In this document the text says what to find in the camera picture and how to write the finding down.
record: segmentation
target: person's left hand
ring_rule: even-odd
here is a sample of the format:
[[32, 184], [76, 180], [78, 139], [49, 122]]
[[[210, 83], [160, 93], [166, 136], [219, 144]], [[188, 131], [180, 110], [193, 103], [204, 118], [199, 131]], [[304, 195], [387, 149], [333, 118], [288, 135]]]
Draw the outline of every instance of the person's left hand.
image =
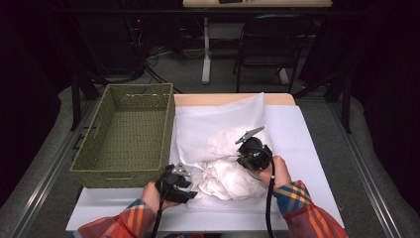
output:
[[[160, 194], [158, 193], [157, 188], [155, 187], [155, 183], [150, 181], [148, 185], [145, 186], [142, 194], [142, 201], [148, 205], [148, 207], [152, 210], [154, 214], [158, 213], [158, 204], [159, 204]], [[178, 206], [179, 203], [174, 201], [167, 201], [163, 202], [161, 210], [165, 210], [171, 206]]]

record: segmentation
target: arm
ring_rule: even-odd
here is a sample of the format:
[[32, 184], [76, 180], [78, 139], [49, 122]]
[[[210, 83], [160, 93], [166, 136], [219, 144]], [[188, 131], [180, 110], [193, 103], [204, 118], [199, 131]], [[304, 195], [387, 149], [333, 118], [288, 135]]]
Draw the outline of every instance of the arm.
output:
[[[154, 182], [149, 182], [143, 191], [142, 198], [135, 200], [119, 215], [104, 217], [85, 224], [77, 229], [71, 237], [144, 237], [158, 213], [159, 193]], [[177, 203], [165, 201], [162, 210]]]
[[[281, 157], [273, 157], [275, 166], [274, 197], [292, 237], [348, 237], [340, 224], [324, 209], [316, 206], [303, 181], [291, 181]], [[271, 166], [255, 172], [265, 185]]]

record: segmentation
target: person's right hand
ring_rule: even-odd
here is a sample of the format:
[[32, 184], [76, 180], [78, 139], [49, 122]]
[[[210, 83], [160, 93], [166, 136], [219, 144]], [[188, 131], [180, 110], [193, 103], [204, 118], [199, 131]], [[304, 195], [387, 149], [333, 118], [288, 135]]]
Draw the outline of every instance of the person's right hand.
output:
[[[274, 156], [272, 159], [274, 160], [275, 166], [274, 187], [281, 187], [285, 184], [290, 183], [291, 178], [284, 159], [280, 156]], [[269, 164], [269, 166], [265, 170], [254, 171], [253, 173], [257, 175], [266, 186], [268, 186], [272, 174], [271, 164]]]

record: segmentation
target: hand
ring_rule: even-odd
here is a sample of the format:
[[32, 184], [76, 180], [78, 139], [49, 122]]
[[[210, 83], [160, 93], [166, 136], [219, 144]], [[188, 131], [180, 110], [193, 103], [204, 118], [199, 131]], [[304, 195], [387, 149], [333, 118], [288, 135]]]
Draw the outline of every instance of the hand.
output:
[[[291, 182], [290, 174], [287, 170], [287, 165], [284, 159], [280, 156], [275, 156], [272, 158], [274, 160], [275, 166], [275, 180], [274, 180], [274, 187], [281, 187], [285, 184]], [[269, 166], [263, 171], [254, 171], [253, 172], [256, 176], [260, 178], [260, 180], [266, 185], [269, 185], [269, 180], [271, 178], [272, 170], [271, 170], [271, 163]]]
[[[155, 183], [150, 181], [148, 185], [145, 186], [142, 194], [142, 201], [151, 208], [154, 214], [158, 214], [158, 204], [159, 204], [160, 194], [158, 193]], [[178, 206], [179, 203], [173, 201], [165, 200], [161, 206], [161, 210], [165, 210], [171, 206]]]

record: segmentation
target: gray carpet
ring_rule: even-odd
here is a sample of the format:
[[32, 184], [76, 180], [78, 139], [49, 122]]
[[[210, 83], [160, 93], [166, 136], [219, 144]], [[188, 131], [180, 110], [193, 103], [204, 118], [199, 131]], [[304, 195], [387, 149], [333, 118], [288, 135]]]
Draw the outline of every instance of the gray carpet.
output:
[[[158, 58], [154, 70], [162, 78], [173, 82], [184, 93], [200, 92], [234, 92], [235, 76], [232, 75], [234, 61], [229, 52], [215, 52], [213, 54], [211, 83], [201, 84], [202, 58], [191, 59], [174, 54], [162, 55]], [[244, 92], [265, 91], [284, 92], [286, 86], [278, 85], [274, 72], [265, 77], [259, 72], [248, 70], [245, 74]], [[132, 83], [156, 83], [145, 73]], [[296, 82], [293, 90], [301, 88]], [[337, 123], [332, 111], [332, 105], [326, 104], [320, 95], [324, 89], [320, 88], [310, 97], [296, 100], [305, 117], [315, 148], [324, 168], [331, 190], [341, 207], [341, 215], [350, 237], [386, 237], [380, 220], [376, 215], [366, 189], [356, 170], [354, 152], [349, 147], [343, 135], [340, 124]], [[0, 237], [11, 237], [19, 234], [14, 231], [21, 224], [23, 211], [34, 191], [39, 188], [40, 181], [48, 172], [55, 160], [58, 160], [60, 150], [67, 146], [66, 138], [71, 136], [71, 96], [69, 88], [60, 94], [61, 110], [55, 126], [40, 149], [34, 162], [22, 178], [9, 200], [0, 210]], [[352, 138], [355, 140], [360, 153], [366, 161], [367, 168], [377, 185], [389, 213], [394, 219], [401, 237], [420, 237], [420, 220], [418, 215], [400, 197], [387, 173], [372, 149], [368, 128], [363, 115], [363, 108], [355, 99], [351, 108]], [[79, 184], [69, 175], [75, 149], [69, 149], [63, 155], [63, 162], [58, 170], [53, 186], [46, 190], [46, 199], [39, 210], [34, 211], [34, 219], [27, 221], [22, 232], [26, 237], [68, 237], [65, 226], [68, 216], [74, 207]], [[244, 234], [229, 234], [230, 237], [244, 237]], [[288, 237], [287, 232], [278, 233], [280, 237]]]

